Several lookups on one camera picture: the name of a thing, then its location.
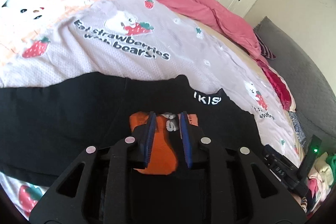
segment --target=white bear face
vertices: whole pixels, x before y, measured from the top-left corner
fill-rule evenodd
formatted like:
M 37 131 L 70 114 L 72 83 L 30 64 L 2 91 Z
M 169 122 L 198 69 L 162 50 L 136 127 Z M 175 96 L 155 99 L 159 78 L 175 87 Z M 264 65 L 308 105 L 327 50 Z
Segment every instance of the white bear face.
M 137 22 L 137 17 L 135 15 L 130 14 L 129 12 L 124 11 L 125 19 L 122 21 L 124 26 L 131 26 L 135 27 L 135 24 Z
M 250 95 L 252 98 L 256 97 L 256 95 L 257 95 L 257 89 L 256 89 L 256 87 L 253 85 L 253 83 L 245 82 L 245 81 L 244 81 L 244 83 L 245 83 L 245 87 L 246 87 L 246 89 L 247 89 L 249 95 Z
M 104 26 L 111 31 L 126 34 L 128 31 L 126 31 L 124 27 L 130 26 L 131 28 L 134 28 L 136 23 L 137 17 L 135 15 L 132 15 L 127 11 L 117 11 L 114 17 L 105 22 Z
M 36 9 L 21 9 L 20 13 L 26 18 L 26 20 L 37 20 L 43 15 L 43 7 L 38 7 Z

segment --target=bed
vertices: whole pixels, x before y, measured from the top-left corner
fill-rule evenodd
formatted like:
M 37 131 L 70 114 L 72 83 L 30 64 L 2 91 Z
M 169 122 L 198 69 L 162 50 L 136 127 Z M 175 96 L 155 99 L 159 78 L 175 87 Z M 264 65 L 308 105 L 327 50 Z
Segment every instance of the bed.
M 41 119 L 31 121 L 21 116 L 12 121 L 19 113 L 30 116 L 29 108 L 23 107 L 24 99 L 19 97 L 27 88 L 36 88 L 48 101 L 53 100 L 44 92 L 48 87 L 92 72 L 141 81 L 185 75 L 194 91 L 190 96 L 196 101 L 216 105 L 220 97 L 207 95 L 223 89 L 237 107 L 253 115 L 263 145 L 270 144 L 297 166 L 303 159 L 291 118 L 272 84 L 246 50 L 232 42 L 245 46 L 250 55 L 257 57 L 257 47 L 252 47 L 249 40 L 253 31 L 246 27 L 246 22 L 240 29 L 240 19 L 235 21 L 234 31 L 230 31 L 230 24 L 225 26 L 222 17 L 220 31 L 225 29 L 231 40 L 216 28 L 174 13 L 158 0 L 34 0 L 29 9 L 23 7 L 16 15 L 4 9 L 0 20 L 6 28 L 0 37 L 0 112 L 6 117 L 2 126 L 7 134 L 11 132 L 8 135 L 17 136 L 34 123 L 42 124 Z M 17 107 L 9 107 L 13 102 Z M 47 139 L 35 140 L 33 144 L 26 138 L 41 153 L 30 152 L 23 159 L 10 147 L 22 147 L 24 141 L 2 138 L 1 158 L 5 160 L 1 160 L 1 170 L 6 175 L 0 173 L 0 182 L 13 203 L 28 216 L 34 202 L 23 204 L 20 197 L 26 192 L 41 196 L 46 191 L 44 186 L 50 185 L 38 183 L 41 180 L 34 174 L 36 166 L 32 159 L 38 162 L 39 157 L 48 154 L 47 146 L 58 144 L 48 143 Z M 88 143 L 74 148 L 70 158 L 85 145 Z M 11 155 L 18 159 L 16 169 L 9 164 Z M 44 173 L 50 181 L 69 163 L 59 161 L 62 164 L 58 170 Z M 28 165 L 30 173 L 18 175 Z

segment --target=cartoon bear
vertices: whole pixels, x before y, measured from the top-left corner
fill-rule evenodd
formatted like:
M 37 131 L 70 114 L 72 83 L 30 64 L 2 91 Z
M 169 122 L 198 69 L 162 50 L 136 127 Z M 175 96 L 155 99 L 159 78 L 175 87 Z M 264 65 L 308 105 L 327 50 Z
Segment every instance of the cartoon bear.
M 135 15 L 132 15 L 127 11 L 117 11 L 114 17 L 105 22 L 104 26 L 111 31 L 127 34 L 128 30 L 125 30 L 124 27 L 135 28 L 136 23 L 137 17 Z
M 258 105 L 267 110 L 267 104 L 265 103 L 264 98 L 253 83 L 246 81 L 244 81 L 244 83 L 249 95 L 258 103 Z

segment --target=white wall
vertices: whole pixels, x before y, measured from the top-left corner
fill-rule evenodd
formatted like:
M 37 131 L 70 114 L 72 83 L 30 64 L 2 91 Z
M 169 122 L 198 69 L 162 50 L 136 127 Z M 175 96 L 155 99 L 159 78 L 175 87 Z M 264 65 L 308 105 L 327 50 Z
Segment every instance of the white wall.
M 310 56 L 336 93 L 336 0 L 257 0 L 245 20 L 265 16 Z

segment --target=gray pillow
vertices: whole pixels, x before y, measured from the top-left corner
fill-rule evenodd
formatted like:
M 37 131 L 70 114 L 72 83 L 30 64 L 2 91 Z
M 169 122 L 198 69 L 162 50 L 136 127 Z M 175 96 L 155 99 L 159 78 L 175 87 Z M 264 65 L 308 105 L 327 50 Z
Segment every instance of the gray pillow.
M 254 29 L 276 55 L 268 60 L 287 82 L 296 102 L 296 114 L 308 140 L 322 139 L 322 150 L 336 151 L 336 97 L 312 59 L 287 34 L 265 17 Z

